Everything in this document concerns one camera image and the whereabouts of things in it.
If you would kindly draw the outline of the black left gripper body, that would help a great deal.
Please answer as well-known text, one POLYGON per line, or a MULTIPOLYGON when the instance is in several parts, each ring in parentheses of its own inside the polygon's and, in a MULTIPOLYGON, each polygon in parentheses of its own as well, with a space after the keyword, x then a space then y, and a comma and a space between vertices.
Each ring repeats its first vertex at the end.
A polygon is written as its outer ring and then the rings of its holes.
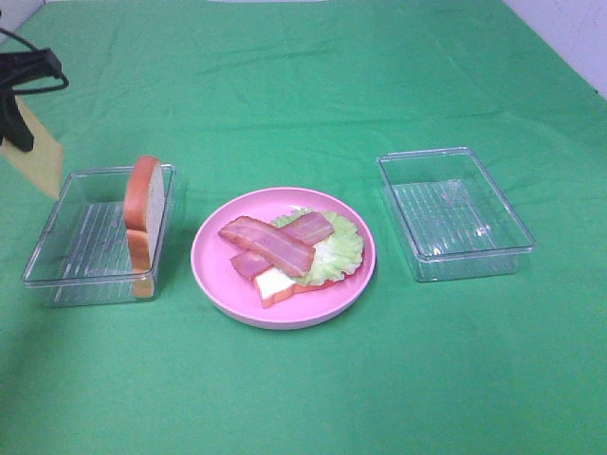
POLYGON ((62 64, 50 48, 1 54, 1 89, 45 93, 62 89, 62 84, 20 88, 20 85, 52 77, 62 79, 62 64))

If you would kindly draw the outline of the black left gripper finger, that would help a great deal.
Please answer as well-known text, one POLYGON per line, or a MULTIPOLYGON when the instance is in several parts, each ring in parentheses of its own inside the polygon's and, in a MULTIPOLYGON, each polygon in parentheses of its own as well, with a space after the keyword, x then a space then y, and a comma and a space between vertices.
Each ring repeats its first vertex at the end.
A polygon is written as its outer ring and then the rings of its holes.
POLYGON ((26 125, 16 99, 27 93, 27 90, 1 89, 1 138, 22 152, 31 152, 34 147, 34 136, 26 125))

